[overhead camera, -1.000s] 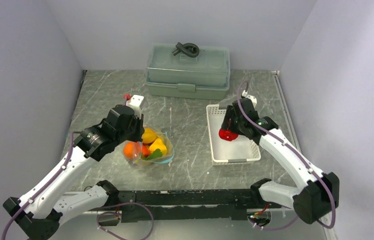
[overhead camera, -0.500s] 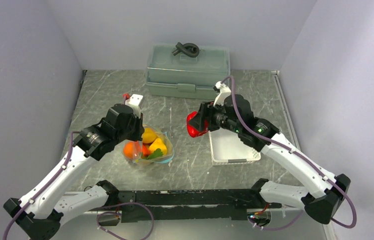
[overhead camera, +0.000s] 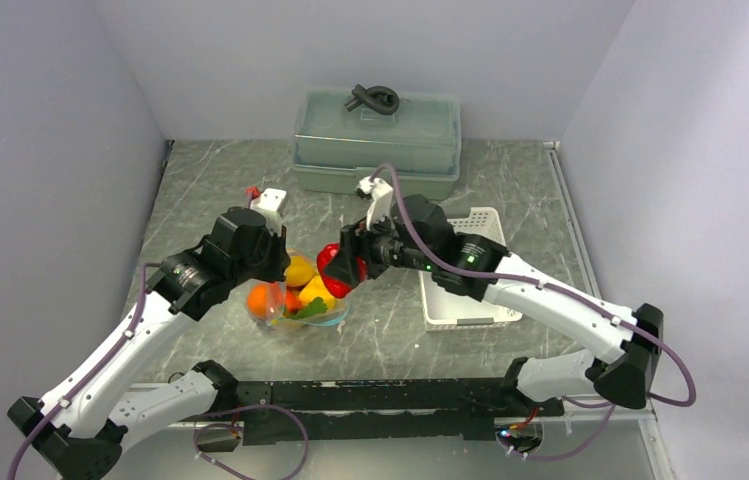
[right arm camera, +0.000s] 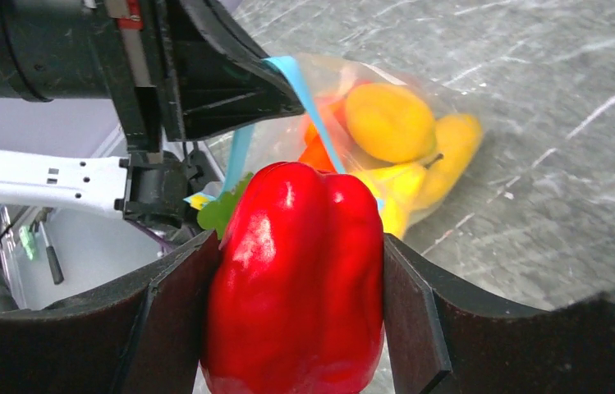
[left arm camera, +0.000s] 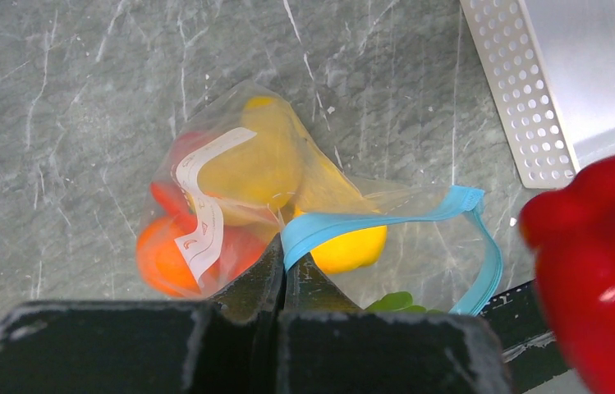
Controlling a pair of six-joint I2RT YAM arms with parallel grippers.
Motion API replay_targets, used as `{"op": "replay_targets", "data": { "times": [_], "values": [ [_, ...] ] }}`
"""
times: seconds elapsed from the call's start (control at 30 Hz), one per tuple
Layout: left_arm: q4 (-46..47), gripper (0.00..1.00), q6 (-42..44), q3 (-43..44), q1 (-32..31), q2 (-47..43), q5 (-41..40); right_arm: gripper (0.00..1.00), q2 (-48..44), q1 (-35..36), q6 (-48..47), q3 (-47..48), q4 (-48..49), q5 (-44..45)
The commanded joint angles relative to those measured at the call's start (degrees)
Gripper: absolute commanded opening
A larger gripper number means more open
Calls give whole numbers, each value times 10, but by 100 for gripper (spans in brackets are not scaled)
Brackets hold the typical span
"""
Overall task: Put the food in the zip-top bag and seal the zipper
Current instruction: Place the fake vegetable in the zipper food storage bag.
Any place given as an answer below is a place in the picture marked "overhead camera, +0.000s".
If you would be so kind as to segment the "red bell pepper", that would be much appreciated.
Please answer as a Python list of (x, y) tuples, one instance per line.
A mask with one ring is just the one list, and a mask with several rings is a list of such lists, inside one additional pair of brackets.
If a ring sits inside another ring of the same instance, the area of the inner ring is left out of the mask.
[(327, 290), (338, 299), (345, 298), (367, 277), (367, 264), (338, 243), (327, 244), (317, 255), (318, 272)]

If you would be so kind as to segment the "clear zip top bag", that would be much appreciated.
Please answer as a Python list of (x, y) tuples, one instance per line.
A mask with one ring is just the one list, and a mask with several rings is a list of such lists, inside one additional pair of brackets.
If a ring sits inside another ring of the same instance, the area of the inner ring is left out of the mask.
[(327, 290), (314, 258), (294, 249), (287, 253), (285, 280), (252, 282), (245, 310), (254, 321), (275, 330), (339, 326), (349, 312), (347, 302)]

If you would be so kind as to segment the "orange tangerine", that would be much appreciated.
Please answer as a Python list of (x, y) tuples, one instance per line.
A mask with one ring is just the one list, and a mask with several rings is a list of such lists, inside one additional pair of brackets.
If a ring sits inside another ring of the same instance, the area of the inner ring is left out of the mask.
[(285, 287), (278, 283), (254, 284), (247, 294), (246, 307), (258, 320), (279, 318), (285, 310)]

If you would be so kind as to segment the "red orange carrot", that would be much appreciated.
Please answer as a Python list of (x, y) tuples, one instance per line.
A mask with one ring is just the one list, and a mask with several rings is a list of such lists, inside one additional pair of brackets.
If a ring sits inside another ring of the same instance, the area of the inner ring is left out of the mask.
[(312, 317), (324, 315), (329, 312), (321, 299), (316, 299), (304, 307), (298, 299), (299, 292), (295, 290), (286, 291), (285, 306), (282, 313), (283, 318), (308, 321)]

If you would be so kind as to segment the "white perforated plastic basket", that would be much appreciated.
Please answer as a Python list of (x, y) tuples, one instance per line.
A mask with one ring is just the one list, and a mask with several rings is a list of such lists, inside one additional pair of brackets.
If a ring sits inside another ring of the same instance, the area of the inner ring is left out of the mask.
[[(458, 233), (479, 234), (499, 244), (504, 243), (500, 217), (493, 207), (471, 207), (458, 213), (447, 213), (447, 218)], [(448, 293), (434, 283), (430, 273), (420, 272), (418, 278), (424, 327), (428, 332), (499, 328), (523, 318), (523, 314), (516, 310)]]

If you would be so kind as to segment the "small yellow fruit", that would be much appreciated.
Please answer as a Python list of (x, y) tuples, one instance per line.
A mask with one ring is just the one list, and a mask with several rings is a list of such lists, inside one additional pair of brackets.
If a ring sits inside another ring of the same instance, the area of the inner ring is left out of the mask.
[(285, 270), (285, 283), (290, 288), (303, 288), (317, 275), (316, 269), (300, 255), (292, 255)]

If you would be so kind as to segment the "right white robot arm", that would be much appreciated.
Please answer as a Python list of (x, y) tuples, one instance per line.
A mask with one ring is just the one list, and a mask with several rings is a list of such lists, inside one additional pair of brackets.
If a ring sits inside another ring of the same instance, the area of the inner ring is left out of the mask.
[(582, 351), (515, 359), (501, 401), (524, 415), (552, 398), (595, 393), (628, 409), (648, 399), (662, 348), (664, 314), (601, 301), (529, 265), (499, 242), (454, 229), (440, 206), (411, 195), (373, 224), (344, 226), (316, 264), (328, 291), (347, 296), (388, 268), (430, 274), (446, 292), (522, 313), (575, 340)]

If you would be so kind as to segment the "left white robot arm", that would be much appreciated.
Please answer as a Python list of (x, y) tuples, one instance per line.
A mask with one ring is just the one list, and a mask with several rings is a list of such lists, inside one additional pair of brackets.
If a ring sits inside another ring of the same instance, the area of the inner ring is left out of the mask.
[(235, 288), (281, 281), (289, 264), (281, 207), (253, 203), (219, 215), (196, 246), (142, 266), (136, 302), (115, 330), (56, 387), (9, 408), (24, 439), (7, 478), (35, 449), (64, 479), (101, 479), (123, 453), (173, 422), (229, 417), (239, 403), (238, 381), (212, 360), (152, 391), (126, 393), (153, 356)]

